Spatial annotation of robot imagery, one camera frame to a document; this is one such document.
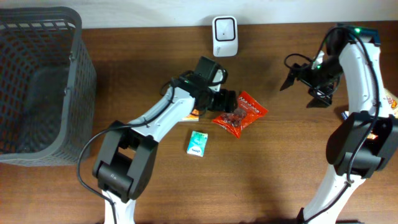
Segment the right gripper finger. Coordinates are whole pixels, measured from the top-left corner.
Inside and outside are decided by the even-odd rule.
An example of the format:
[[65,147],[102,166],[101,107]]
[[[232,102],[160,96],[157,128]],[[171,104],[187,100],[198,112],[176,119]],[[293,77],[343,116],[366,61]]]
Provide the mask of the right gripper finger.
[[296,80],[297,76],[294,73],[290,73],[287,75],[287,78],[285,80],[285,82],[283,82],[280,91],[283,91],[287,88],[289,88],[290,86],[292,86]]
[[332,104],[330,98],[313,98],[308,104],[307,108],[327,108]]

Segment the red candy bag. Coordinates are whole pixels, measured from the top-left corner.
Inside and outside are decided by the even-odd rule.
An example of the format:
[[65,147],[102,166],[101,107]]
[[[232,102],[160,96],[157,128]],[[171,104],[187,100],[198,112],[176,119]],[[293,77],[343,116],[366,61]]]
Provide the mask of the red candy bag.
[[257,119],[265,116],[268,110],[257,102],[249,93],[242,91],[237,98],[238,107],[232,113],[222,113],[212,120],[236,138],[242,130]]

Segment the orange tissue pack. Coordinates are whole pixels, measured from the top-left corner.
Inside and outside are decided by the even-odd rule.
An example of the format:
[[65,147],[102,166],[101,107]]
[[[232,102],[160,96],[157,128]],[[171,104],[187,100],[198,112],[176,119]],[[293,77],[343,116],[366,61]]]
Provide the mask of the orange tissue pack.
[[181,119],[181,122],[197,122],[199,121],[199,111],[193,110],[188,116]]

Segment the teal tissue pack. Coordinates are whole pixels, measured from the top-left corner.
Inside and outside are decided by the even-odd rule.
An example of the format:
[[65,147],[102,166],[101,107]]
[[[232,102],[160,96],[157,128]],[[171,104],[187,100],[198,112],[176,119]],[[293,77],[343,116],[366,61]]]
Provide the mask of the teal tissue pack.
[[206,133],[192,131],[192,135],[190,137],[190,141],[187,147],[187,154],[203,157],[205,153],[207,140],[208,140],[208,135]]

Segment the yellow snack bag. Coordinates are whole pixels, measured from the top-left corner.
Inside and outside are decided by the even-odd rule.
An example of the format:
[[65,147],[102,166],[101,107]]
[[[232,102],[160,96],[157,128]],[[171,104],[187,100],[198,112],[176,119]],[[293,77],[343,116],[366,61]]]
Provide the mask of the yellow snack bag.
[[[385,94],[386,94],[386,100],[389,104],[389,106],[391,107],[392,112],[394,113],[394,117],[398,118],[397,115],[397,97],[395,95],[393,95],[388,89],[384,89]],[[378,135],[375,134],[373,131],[371,131],[371,133],[367,136],[368,140],[377,140],[378,139]]]

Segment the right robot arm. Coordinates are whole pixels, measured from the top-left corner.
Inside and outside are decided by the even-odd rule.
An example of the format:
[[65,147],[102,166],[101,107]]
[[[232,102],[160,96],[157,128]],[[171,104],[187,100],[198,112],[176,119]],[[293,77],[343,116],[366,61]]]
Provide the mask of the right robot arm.
[[281,89],[300,81],[309,87],[309,108],[328,107],[346,80],[348,117],[329,137],[328,168],[317,193],[297,223],[336,223],[352,196],[373,173],[383,170],[397,150],[397,118],[388,104],[379,65],[381,40],[376,29],[337,24],[314,56],[295,63]]

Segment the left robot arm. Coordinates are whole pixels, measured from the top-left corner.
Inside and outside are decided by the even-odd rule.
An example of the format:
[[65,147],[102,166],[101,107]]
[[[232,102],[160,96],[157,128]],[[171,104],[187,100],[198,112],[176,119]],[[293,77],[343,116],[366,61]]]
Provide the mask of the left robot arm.
[[141,117],[113,122],[93,166],[105,200],[105,223],[134,223],[134,206],[150,181],[162,138],[194,108],[232,112],[236,92],[191,80],[172,80],[163,98]]

